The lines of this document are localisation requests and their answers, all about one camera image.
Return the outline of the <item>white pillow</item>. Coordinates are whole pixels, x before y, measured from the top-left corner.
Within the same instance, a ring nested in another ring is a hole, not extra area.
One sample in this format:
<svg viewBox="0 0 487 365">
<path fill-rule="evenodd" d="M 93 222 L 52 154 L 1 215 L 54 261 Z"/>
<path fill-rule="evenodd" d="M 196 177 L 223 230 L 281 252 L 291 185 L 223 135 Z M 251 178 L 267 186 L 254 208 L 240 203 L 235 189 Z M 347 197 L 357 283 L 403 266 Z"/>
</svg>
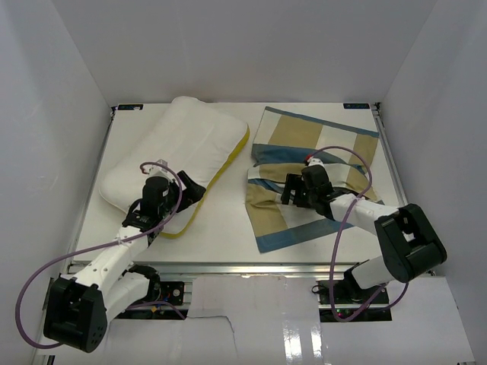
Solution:
<svg viewBox="0 0 487 365">
<path fill-rule="evenodd" d="M 144 162 L 164 161 L 174 172 L 184 171 L 195 183 L 212 187 L 242 151 L 250 136 L 244 121 L 220 112 L 196 98 L 173 99 L 144 138 L 108 171 L 100 196 L 123 212 L 142 196 Z"/>
</svg>

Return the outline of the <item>checkered blue beige pillowcase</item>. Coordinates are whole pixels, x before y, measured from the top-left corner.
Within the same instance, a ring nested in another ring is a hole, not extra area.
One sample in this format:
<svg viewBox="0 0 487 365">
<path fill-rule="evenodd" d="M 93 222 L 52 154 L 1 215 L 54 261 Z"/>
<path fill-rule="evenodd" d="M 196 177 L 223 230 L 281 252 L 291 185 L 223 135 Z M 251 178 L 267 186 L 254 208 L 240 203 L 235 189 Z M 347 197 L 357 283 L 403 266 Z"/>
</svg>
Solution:
<svg viewBox="0 0 487 365">
<path fill-rule="evenodd" d="M 307 156 L 326 164 L 331 183 L 373 202 L 381 199 L 368 188 L 367 168 L 377 151 L 379 134 L 337 122 L 266 107 L 253 139 L 254 165 L 247 175 L 246 210 L 261 253 L 329 236 L 340 224 L 312 208 L 281 202 L 289 173 L 299 174 Z"/>
</svg>

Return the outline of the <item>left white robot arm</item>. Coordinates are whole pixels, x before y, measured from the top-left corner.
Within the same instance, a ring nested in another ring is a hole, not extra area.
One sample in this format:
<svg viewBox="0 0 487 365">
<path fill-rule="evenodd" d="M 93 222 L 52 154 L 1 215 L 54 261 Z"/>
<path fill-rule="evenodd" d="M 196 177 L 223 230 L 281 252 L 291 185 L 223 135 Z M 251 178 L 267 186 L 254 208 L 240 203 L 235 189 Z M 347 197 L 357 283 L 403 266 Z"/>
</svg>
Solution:
<svg viewBox="0 0 487 365">
<path fill-rule="evenodd" d="M 133 259 L 144 252 L 175 214 L 199 202 L 206 192 L 180 171 L 145 180 L 141 198 L 129 207 L 116 245 L 100 254 L 72 278 L 52 285 L 43 334 L 54 341 L 90 353 L 103 339 L 109 323 L 132 303 L 153 303 L 161 285 L 133 271 Z"/>
</svg>

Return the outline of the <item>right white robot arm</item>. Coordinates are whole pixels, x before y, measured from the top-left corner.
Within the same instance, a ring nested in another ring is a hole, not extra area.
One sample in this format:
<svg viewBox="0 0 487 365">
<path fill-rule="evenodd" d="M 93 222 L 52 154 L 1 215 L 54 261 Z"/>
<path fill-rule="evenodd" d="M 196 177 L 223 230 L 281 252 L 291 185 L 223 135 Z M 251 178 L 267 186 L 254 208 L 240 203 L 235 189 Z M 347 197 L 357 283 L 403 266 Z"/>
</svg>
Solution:
<svg viewBox="0 0 487 365">
<path fill-rule="evenodd" d="M 391 281 L 407 284 L 447 260 L 443 243 L 418 205 L 386 206 L 335 187 L 322 165 L 289 173 L 281 201 L 376 236 L 380 256 L 352 266 L 342 280 L 326 285 L 322 292 L 329 297 L 361 303 L 370 296 L 371 288 Z"/>
</svg>

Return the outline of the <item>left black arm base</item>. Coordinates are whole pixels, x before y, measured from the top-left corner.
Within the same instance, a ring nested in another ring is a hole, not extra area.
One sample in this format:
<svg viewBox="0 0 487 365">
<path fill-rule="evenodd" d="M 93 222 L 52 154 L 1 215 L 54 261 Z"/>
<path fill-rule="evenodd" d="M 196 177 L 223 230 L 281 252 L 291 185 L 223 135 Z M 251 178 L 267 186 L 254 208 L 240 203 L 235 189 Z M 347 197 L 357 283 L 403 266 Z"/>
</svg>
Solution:
<svg viewBox="0 0 487 365">
<path fill-rule="evenodd" d="M 159 272 L 150 266 L 134 265 L 123 272 L 143 275 L 149 280 L 147 295 L 136 300 L 133 305 L 152 301 L 164 301 L 174 306 L 183 304 L 185 284 L 183 281 L 162 281 Z"/>
</svg>

